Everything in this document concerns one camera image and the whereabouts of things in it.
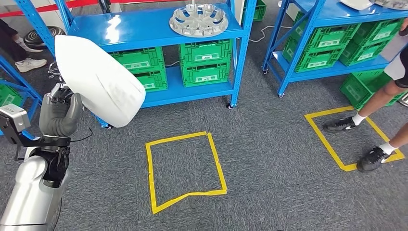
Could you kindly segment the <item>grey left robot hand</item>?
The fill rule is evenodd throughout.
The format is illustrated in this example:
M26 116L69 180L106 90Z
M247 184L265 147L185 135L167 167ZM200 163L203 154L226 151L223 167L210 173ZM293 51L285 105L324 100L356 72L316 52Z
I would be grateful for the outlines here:
M69 137L77 129L83 103L64 83L57 83L42 100L39 128L43 135Z

